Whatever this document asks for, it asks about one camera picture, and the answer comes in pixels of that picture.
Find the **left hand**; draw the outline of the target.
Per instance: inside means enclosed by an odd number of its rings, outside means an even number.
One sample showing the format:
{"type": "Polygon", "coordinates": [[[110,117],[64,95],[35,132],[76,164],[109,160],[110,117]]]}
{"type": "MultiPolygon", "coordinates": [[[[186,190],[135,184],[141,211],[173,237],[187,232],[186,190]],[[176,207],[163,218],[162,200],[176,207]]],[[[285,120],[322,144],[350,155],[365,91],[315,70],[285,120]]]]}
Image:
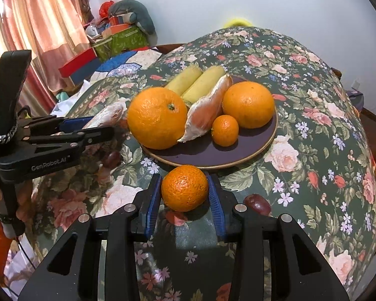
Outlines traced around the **left hand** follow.
{"type": "MultiPolygon", "coordinates": [[[[32,189],[33,184],[31,180],[25,181],[22,187],[19,189],[17,193],[17,202],[18,202],[18,209],[16,212],[16,216],[18,219],[22,220],[23,222],[27,222],[33,216],[33,206],[32,206],[32,189]]],[[[0,190],[0,201],[3,198],[3,194],[0,190]]]]}

